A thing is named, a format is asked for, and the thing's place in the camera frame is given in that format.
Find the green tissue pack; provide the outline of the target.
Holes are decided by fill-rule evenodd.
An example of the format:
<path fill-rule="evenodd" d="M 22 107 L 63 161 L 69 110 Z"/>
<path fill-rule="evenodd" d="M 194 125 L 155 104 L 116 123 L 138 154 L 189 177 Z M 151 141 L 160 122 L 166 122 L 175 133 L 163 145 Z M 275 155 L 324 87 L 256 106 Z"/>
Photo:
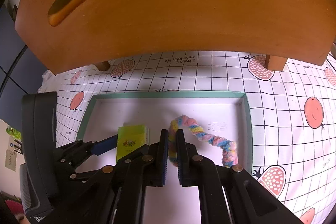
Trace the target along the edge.
<path fill-rule="evenodd" d="M 149 144 L 149 129 L 146 125 L 122 126 L 117 132 L 116 161 Z"/>

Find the pastel twisted pipe cleaner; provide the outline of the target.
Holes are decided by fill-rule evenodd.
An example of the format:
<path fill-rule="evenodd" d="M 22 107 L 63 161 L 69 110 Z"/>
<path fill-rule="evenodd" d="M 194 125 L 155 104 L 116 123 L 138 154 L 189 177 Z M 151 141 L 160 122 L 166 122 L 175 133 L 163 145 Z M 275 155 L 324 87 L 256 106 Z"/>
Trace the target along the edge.
<path fill-rule="evenodd" d="M 237 153 L 237 144 L 235 141 L 228 140 L 224 137 L 216 136 L 213 134 L 206 133 L 204 129 L 198 124 L 198 122 L 186 115 L 181 115 L 171 121 L 170 127 L 168 129 L 168 158 L 169 161 L 174 165 L 178 165 L 177 159 L 177 147 L 176 147 L 176 136 L 177 131 L 183 127 L 187 129 L 199 140 L 214 147 L 219 147 L 222 149 L 222 164 L 226 168 L 230 168 L 233 165 L 239 163 L 239 157 Z"/>

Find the white tray with teal rim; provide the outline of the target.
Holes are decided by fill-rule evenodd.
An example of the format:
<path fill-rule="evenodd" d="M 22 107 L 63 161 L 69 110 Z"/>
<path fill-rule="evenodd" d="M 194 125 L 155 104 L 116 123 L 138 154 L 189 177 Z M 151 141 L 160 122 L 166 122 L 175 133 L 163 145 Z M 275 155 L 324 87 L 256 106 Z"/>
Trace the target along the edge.
<path fill-rule="evenodd" d="M 167 157 L 173 157 L 177 122 L 185 141 L 197 151 L 221 165 L 223 151 L 194 136 L 185 121 L 193 119 L 207 134 L 220 136 L 237 144 L 239 164 L 252 169 L 252 119 L 247 95 L 243 92 L 149 92 L 93 96 L 81 120 L 77 138 L 101 141 L 119 131 L 142 126 L 147 130 L 147 144 L 160 141 L 166 134 Z M 178 168 L 166 162 L 165 184 L 148 187 L 145 193 L 143 223 L 200 223 L 199 192 L 195 186 L 185 188 L 178 178 Z"/>

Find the fruit print grid mat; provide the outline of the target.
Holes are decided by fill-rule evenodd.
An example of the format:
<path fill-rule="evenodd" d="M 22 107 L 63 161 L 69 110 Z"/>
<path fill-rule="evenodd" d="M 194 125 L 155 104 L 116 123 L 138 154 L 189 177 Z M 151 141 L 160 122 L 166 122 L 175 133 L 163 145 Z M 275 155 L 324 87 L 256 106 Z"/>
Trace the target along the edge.
<path fill-rule="evenodd" d="M 244 92 L 251 107 L 253 167 L 286 171 L 279 200 L 308 223 L 335 212 L 335 60 L 322 66 L 288 60 L 281 72 L 264 68 L 254 53 L 199 51 L 150 53 L 42 76 L 41 93 L 58 94 L 56 143 L 79 134 L 96 94 L 211 90 Z"/>

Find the wooden nightstand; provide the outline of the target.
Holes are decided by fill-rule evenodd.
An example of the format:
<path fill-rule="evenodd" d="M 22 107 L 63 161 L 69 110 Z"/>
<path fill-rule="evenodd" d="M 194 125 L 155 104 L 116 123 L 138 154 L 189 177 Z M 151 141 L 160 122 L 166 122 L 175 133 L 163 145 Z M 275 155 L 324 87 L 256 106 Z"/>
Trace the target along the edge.
<path fill-rule="evenodd" d="M 321 65 L 335 41 L 335 0 L 21 0 L 15 29 L 55 74 L 182 50 Z"/>

